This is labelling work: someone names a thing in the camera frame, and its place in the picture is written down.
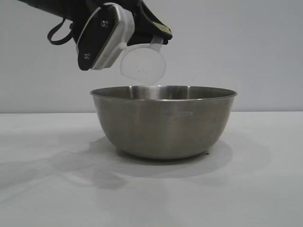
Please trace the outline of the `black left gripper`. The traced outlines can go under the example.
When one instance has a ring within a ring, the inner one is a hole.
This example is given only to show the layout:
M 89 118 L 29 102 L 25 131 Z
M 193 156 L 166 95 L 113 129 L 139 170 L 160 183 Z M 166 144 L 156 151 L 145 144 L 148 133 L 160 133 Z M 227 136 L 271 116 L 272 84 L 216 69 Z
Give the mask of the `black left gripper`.
M 85 24 L 93 12 L 92 20 L 104 19 L 109 27 L 118 22 L 118 15 L 114 12 L 114 4 L 133 12 L 135 31 L 128 41 L 128 45 L 149 44 L 154 37 L 161 38 L 163 45 L 172 39 L 171 29 L 163 24 L 146 6 L 143 0 L 62 0 L 61 12 L 63 19 L 72 22 L 68 37 L 78 41 Z

